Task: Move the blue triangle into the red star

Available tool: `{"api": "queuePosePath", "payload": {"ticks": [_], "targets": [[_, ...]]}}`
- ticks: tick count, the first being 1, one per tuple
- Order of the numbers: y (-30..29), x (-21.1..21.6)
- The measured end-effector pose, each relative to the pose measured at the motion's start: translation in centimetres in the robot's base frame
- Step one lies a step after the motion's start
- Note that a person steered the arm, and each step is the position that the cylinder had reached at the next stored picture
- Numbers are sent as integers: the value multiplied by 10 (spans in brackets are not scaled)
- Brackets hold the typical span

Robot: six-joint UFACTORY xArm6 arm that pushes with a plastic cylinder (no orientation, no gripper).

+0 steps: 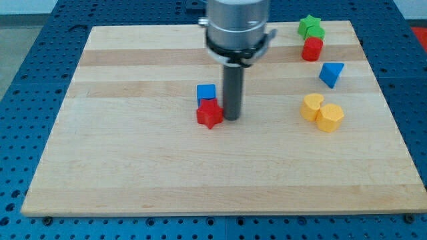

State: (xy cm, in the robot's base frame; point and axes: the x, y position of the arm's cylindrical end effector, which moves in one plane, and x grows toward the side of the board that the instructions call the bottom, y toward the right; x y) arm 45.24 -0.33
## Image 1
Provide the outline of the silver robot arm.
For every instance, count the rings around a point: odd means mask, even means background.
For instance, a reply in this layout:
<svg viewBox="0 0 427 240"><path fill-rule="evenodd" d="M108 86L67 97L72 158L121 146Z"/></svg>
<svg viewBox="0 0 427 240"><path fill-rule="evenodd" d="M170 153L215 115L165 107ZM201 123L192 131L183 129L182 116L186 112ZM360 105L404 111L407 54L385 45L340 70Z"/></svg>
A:
<svg viewBox="0 0 427 240"><path fill-rule="evenodd" d="M205 44L209 55L231 68L248 68L261 59L275 29L266 32L269 0L208 0Z"/></svg>

